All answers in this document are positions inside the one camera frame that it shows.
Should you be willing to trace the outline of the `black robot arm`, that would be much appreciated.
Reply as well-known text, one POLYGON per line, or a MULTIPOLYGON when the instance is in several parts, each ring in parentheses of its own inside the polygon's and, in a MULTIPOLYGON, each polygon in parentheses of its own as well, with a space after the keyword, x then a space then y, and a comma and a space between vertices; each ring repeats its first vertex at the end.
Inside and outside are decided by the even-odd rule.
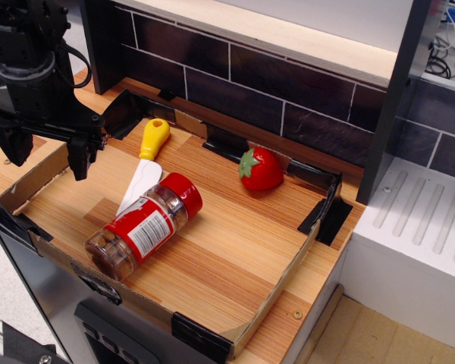
POLYGON ((67 144, 77 180, 103 149, 104 119, 82 104, 74 91, 70 55, 84 56, 64 40, 68 10, 55 1, 0 1, 0 147, 21 166, 35 136, 67 144))

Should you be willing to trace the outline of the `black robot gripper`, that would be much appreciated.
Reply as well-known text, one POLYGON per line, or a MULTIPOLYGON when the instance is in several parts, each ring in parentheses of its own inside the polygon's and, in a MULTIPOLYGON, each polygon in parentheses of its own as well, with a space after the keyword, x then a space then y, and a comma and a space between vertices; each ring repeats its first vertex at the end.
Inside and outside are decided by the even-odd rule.
POLYGON ((49 52, 38 67, 7 67, 0 63, 0 147, 20 167, 33 149, 33 135, 67 142, 69 167, 75 180, 85 180, 105 144, 103 119, 81 104, 69 52, 49 52))

